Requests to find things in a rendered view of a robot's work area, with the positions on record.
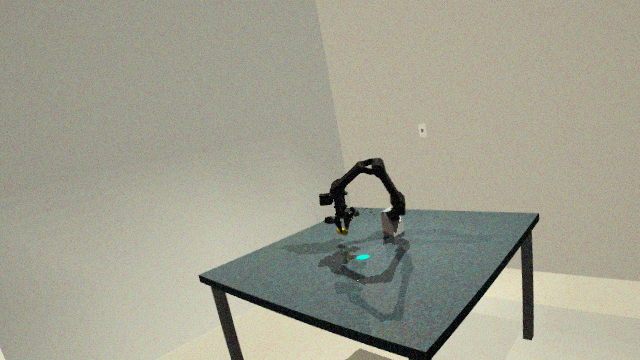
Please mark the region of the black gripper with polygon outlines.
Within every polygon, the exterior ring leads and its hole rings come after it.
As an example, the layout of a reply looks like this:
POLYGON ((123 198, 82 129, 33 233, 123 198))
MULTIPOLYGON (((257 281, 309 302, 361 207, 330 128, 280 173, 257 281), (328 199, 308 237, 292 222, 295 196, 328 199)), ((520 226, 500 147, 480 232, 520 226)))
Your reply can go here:
MULTIPOLYGON (((335 224, 341 233, 342 233, 342 226, 341 226, 342 222, 340 221, 340 219, 342 219, 342 218, 344 219, 344 224, 345 224, 345 229, 346 230, 349 229, 350 221, 353 219, 353 218, 345 219, 342 216, 340 218, 338 217, 338 209, 339 209, 339 207, 344 208, 344 205, 346 205, 346 203, 342 204, 342 205, 335 205, 334 208, 336 210, 336 213, 335 213, 336 217, 329 216, 329 217, 326 217, 325 220, 324 220, 325 223, 327 223, 327 224, 335 224)), ((346 207, 347 207, 347 205, 346 205, 346 207)), ((356 216, 359 216, 359 215, 360 215, 359 211, 355 210, 355 214, 353 214, 353 216, 356 217, 356 216)))

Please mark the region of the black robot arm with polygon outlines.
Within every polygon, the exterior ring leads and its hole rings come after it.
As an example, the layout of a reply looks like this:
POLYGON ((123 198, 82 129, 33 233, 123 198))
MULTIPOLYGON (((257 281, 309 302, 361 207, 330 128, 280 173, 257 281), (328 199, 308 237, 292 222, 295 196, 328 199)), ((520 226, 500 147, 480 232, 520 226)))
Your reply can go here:
MULTIPOLYGON (((329 193, 319 194, 320 205, 332 205, 333 199, 335 205, 345 204, 344 195, 347 195, 348 192, 344 189, 360 173, 375 175, 380 178, 385 185, 386 190, 390 195, 390 204, 393 206, 390 211, 386 212, 386 215, 392 222, 400 219, 400 216, 406 215, 405 197, 401 192, 397 191, 387 175, 386 167, 382 158, 370 158, 364 161, 358 161, 356 165, 353 166, 342 178, 332 182, 329 193), (368 165, 372 165, 372 168, 367 168, 366 166, 368 165)), ((342 216, 345 219, 349 219, 353 217, 353 214, 355 214, 354 207, 350 207, 349 209, 344 205, 344 208, 339 207, 338 209, 338 217, 342 216)))

